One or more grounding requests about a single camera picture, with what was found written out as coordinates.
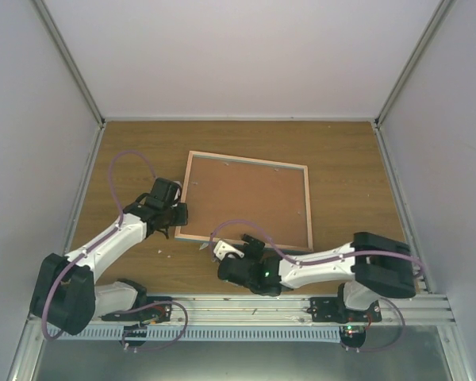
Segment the blue wooden picture frame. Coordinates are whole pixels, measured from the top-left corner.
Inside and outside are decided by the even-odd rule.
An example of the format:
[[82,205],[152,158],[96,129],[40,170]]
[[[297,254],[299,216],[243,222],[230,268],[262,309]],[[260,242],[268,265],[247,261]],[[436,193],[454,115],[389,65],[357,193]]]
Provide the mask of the blue wooden picture frame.
[[282,250],[313,250],[309,170],[300,164],[191,151],[182,187],[187,225],[175,238],[205,242],[223,222],[220,238],[233,244],[243,234],[257,237],[255,223]]

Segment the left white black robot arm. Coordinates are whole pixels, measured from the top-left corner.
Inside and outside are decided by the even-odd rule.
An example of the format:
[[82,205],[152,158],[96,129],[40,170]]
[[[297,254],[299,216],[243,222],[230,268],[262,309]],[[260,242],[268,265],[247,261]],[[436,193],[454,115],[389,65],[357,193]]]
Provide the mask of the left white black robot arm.
[[29,312],[43,327],[76,335],[96,318],[131,321],[153,318],[147,290],[128,279],[96,284],[108,267],[154,233],[169,235],[171,227],[188,222],[188,207],[181,200],[180,183],[158,178],[148,193],[121,210],[117,220],[80,248],[63,256],[44,258],[36,279]]

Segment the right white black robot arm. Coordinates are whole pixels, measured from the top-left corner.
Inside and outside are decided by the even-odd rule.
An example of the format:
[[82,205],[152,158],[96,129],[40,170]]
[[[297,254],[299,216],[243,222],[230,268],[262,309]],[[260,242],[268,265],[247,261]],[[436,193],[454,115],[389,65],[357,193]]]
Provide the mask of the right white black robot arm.
[[379,298],[407,299],[416,295],[413,258],[407,244],[368,232],[325,252],[265,257],[265,243],[243,235],[235,248],[220,240],[213,247],[219,263],[217,277],[261,296],[339,281],[336,314],[354,321]]

